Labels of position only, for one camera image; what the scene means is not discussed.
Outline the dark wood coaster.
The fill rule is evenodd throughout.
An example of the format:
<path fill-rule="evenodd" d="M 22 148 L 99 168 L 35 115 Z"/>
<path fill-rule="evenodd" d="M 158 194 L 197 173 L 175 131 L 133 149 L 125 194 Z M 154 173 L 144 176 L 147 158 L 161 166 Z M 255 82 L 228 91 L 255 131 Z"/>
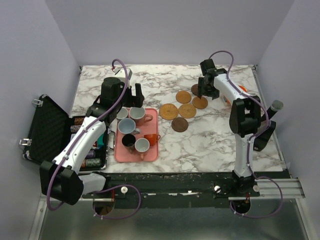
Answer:
<path fill-rule="evenodd" d="M 176 132 L 184 132 L 188 129 L 189 123 L 183 117 L 176 117 L 172 120 L 171 127 Z"/>
<path fill-rule="evenodd" d="M 191 87 L 191 92 L 193 95 L 195 96 L 200 96 L 200 93 L 199 93 L 199 85 L 198 84 L 194 84 L 192 87 Z"/>

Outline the pink mug white inside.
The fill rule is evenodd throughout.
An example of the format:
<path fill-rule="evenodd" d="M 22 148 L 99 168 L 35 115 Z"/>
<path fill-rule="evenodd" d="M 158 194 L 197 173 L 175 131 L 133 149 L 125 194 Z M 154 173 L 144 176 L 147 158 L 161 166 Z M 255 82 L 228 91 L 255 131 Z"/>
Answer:
<path fill-rule="evenodd" d="M 144 107 L 131 107 L 129 110 L 129 116 L 134 120 L 137 126 L 142 126 L 143 124 L 153 120 L 153 116 L 147 114 Z"/>

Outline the light wood coaster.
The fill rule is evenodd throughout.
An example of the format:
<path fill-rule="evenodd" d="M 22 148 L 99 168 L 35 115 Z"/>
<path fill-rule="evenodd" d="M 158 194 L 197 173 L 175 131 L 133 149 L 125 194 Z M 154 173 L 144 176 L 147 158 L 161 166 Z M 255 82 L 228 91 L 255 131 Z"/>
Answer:
<path fill-rule="evenodd" d="M 188 91 L 182 90 L 176 94 L 175 98 L 179 103 L 187 104 L 191 101 L 192 96 Z"/>
<path fill-rule="evenodd" d="M 201 98 L 195 96 L 192 100 L 192 104 L 197 109 L 205 109 L 208 106 L 208 100 L 204 96 Z"/>

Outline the woven rattan coaster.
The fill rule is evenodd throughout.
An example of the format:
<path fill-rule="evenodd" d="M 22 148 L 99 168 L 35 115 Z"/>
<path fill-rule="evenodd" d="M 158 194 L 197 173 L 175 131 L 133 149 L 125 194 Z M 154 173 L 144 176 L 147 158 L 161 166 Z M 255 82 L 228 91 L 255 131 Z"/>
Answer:
<path fill-rule="evenodd" d="M 178 113 L 181 117 L 185 119 L 190 119 L 196 115 L 197 110 L 192 104 L 184 103 L 178 108 Z"/>
<path fill-rule="evenodd" d="M 159 109 L 159 115 L 165 120 L 173 120 L 178 114 L 178 108 L 172 103 L 166 103 Z"/>

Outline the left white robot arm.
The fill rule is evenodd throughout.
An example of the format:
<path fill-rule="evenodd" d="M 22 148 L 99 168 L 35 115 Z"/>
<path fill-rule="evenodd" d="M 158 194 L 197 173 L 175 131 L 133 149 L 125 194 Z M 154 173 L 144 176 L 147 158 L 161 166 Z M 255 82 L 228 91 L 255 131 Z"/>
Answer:
<path fill-rule="evenodd" d="M 107 77 L 101 93 L 87 109 L 83 123 L 67 146 L 52 160 L 40 165 L 41 191 L 50 199 L 74 205 L 80 197 L 96 193 L 104 198 L 110 194 L 111 185 L 105 173 L 80 175 L 81 166 L 98 138 L 115 120 L 122 107 L 142 107 L 144 102 L 141 84 L 135 84 L 135 95 L 129 82 L 117 77 Z"/>

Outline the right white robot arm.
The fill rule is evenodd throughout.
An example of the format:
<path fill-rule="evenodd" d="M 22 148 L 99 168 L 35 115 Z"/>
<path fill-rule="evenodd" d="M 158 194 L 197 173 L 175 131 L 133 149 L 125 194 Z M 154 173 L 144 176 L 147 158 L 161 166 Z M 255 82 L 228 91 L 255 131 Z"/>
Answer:
<path fill-rule="evenodd" d="M 254 140 L 261 126 L 261 100 L 250 95 L 229 79 L 224 68 L 216 68 L 212 59 L 200 63 L 197 96 L 216 99 L 222 93 L 231 104 L 229 127 L 236 141 L 235 166 L 230 191 L 241 196 L 254 182 L 252 156 Z"/>

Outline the light blue cup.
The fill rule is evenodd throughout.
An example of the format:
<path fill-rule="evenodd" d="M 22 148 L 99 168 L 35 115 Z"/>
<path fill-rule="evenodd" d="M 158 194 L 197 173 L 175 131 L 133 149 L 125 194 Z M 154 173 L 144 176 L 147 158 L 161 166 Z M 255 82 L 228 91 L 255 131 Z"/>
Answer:
<path fill-rule="evenodd" d="M 141 130 L 137 128 L 135 121 L 131 118 L 120 120 L 117 125 L 117 130 L 124 135 L 137 135 L 141 133 Z"/>

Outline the black cup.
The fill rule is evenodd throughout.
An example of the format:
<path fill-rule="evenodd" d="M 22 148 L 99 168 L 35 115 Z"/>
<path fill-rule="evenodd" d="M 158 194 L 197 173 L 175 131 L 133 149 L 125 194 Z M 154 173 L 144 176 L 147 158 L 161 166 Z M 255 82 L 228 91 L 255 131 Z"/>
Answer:
<path fill-rule="evenodd" d="M 130 154 L 135 150 L 136 137 L 133 134 L 125 134 L 122 137 L 122 145 L 127 148 Z"/>

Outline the orange red cup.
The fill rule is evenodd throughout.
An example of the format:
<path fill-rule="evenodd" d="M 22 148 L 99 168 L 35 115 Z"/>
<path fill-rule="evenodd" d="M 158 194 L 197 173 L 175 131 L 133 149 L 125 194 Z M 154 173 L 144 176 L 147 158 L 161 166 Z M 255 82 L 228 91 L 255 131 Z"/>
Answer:
<path fill-rule="evenodd" d="M 148 140 L 149 145 L 151 147 L 155 146 L 158 143 L 158 141 L 160 140 L 160 138 L 161 138 L 161 136 L 159 134 L 155 134 L 155 133 L 153 133 L 153 134 L 145 134 L 143 137 Z"/>

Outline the pink plastic tray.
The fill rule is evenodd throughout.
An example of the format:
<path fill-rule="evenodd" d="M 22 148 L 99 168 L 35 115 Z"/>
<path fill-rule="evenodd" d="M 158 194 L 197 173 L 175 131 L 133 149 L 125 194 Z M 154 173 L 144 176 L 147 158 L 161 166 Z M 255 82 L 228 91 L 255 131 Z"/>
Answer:
<path fill-rule="evenodd" d="M 146 114 L 152 115 L 153 120 L 144 123 L 142 126 L 138 126 L 137 128 L 140 129 L 139 134 L 135 134 L 136 140 L 143 138 L 144 135 L 148 134 L 158 134 L 158 111 L 155 108 L 148 107 L 146 108 Z M 116 130 L 116 137 L 115 137 L 115 148 L 114 148 L 114 158 L 119 163 L 134 163 L 134 162 L 141 162 L 140 153 L 136 150 L 130 153 L 130 150 L 126 148 L 122 144 L 122 138 L 124 134 L 122 134 L 118 129 Z M 158 142 L 155 145 L 151 146 L 149 150 L 144 155 L 144 162 L 154 162 L 159 155 L 159 144 Z"/>

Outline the black grey microphone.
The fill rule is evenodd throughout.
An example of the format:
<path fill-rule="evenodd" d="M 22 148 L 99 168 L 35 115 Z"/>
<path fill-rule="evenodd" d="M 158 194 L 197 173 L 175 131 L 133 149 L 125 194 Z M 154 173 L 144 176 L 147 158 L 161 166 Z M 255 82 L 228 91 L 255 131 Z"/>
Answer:
<path fill-rule="evenodd" d="M 271 106 L 267 109 L 268 119 L 271 120 L 272 117 L 280 111 L 284 106 L 284 103 L 280 100 L 274 100 Z"/>

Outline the black microphone stand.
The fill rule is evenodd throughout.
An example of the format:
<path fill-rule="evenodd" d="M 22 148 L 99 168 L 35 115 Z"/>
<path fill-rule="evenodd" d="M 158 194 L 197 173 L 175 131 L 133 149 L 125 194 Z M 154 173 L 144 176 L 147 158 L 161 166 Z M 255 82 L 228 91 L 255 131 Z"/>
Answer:
<path fill-rule="evenodd" d="M 270 123 L 269 128 L 255 138 L 254 145 L 253 145 L 254 151 L 261 152 L 268 144 L 277 125 L 276 122 L 273 120 L 269 120 L 269 123 Z"/>

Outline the black poker chip case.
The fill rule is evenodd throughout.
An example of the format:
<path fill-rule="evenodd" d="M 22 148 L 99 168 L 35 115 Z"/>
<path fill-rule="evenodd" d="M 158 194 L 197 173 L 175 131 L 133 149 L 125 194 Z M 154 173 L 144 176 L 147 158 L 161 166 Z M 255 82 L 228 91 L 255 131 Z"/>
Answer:
<path fill-rule="evenodd" d="M 28 137 L 19 141 L 24 147 L 23 158 L 40 165 L 52 161 L 71 141 L 78 131 L 84 115 L 70 117 L 53 99 L 43 94 L 33 99 L 35 113 Z M 109 134 L 107 128 L 94 143 L 81 165 L 81 172 L 101 171 L 107 166 Z"/>

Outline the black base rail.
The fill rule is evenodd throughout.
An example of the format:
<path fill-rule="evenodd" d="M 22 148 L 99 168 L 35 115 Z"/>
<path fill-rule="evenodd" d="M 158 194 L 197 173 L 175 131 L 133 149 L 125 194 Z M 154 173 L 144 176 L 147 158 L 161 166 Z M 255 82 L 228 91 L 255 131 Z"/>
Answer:
<path fill-rule="evenodd" d="M 115 189 L 116 208 L 173 209 L 228 208 L 229 198 L 260 196 L 254 184 L 238 183 L 231 172 L 109 173 L 107 186 L 127 186 L 127 193 Z"/>

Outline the aluminium rail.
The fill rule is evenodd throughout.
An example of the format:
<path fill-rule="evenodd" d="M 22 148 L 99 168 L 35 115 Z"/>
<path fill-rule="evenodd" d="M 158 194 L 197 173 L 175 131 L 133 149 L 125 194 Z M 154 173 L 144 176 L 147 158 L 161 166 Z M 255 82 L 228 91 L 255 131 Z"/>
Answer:
<path fill-rule="evenodd" d="M 224 194 L 230 201 L 304 199 L 305 193 L 297 178 L 278 178 L 272 182 L 268 179 L 255 180 L 250 185 Z"/>

